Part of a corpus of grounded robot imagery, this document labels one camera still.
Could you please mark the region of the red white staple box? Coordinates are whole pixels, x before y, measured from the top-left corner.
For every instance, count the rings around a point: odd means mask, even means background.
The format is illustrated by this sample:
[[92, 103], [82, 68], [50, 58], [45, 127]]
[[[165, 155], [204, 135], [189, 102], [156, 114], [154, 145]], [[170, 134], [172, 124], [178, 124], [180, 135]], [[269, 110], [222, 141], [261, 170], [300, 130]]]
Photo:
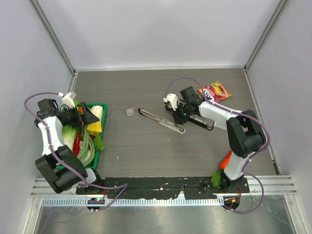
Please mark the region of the red white staple box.
[[126, 109], [126, 113], [127, 113], [127, 116], [132, 116], [132, 115], [134, 114], [134, 109], [133, 109], [133, 107], [127, 108], [127, 109]]

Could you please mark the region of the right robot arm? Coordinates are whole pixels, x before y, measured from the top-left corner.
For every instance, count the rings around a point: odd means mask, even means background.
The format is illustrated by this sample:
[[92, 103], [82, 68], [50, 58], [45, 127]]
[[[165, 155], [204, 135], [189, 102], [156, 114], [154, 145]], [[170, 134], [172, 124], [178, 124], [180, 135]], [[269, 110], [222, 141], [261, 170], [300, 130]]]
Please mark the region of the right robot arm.
[[182, 99], [178, 99], [175, 94], [167, 94], [163, 99], [166, 110], [172, 114], [176, 124], [184, 124], [191, 120], [191, 116], [197, 115], [226, 128], [232, 154], [227, 166], [221, 170], [220, 187], [227, 193], [232, 192], [243, 178], [247, 160], [266, 143], [260, 122], [254, 111], [230, 110], [200, 97], [192, 86], [182, 90], [180, 94]]

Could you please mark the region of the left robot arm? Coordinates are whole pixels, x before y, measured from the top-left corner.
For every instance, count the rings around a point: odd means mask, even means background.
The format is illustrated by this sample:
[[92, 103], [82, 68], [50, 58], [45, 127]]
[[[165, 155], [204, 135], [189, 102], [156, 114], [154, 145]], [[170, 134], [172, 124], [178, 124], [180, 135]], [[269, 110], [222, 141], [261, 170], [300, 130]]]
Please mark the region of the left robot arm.
[[75, 106], [60, 111], [54, 99], [38, 102], [39, 112], [35, 115], [35, 125], [41, 130], [43, 140], [42, 157], [35, 161], [36, 167], [57, 194], [71, 189], [79, 182], [92, 194], [100, 194], [104, 183], [98, 172], [86, 169], [63, 140], [61, 131], [64, 126], [81, 127], [95, 123], [99, 118], [87, 109], [83, 102], [83, 114]]

